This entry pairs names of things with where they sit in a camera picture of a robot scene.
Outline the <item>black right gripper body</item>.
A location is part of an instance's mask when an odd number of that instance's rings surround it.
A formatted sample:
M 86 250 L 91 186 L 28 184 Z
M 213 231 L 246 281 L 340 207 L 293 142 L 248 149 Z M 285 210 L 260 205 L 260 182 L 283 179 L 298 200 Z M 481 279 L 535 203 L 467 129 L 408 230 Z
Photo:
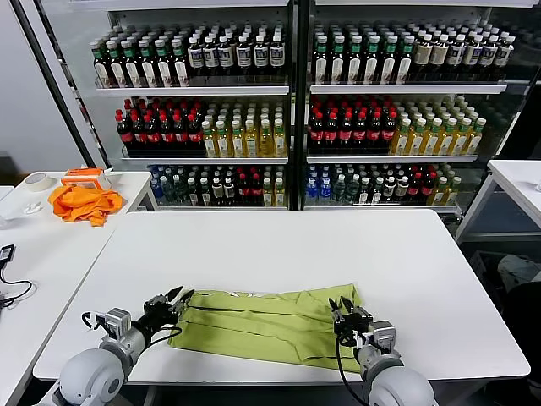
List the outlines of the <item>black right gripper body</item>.
M 354 307 L 352 314 L 341 310 L 340 312 L 341 320 L 334 322 L 334 333 L 339 338 L 353 337 L 354 332 L 366 333 L 369 330 L 369 323 L 373 321 L 373 316 L 363 307 Z

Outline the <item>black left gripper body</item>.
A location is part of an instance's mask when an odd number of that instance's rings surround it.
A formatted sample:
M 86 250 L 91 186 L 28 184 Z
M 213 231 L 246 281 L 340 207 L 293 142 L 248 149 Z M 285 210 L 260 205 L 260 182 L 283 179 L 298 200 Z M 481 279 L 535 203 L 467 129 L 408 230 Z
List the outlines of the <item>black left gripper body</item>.
M 170 337 L 182 332 L 178 321 L 182 312 L 175 311 L 175 303 L 167 302 L 166 296 L 158 295 L 144 305 L 144 314 L 133 322 L 133 328 L 143 334 L 144 338 L 153 338 L 158 332 L 171 331 Z

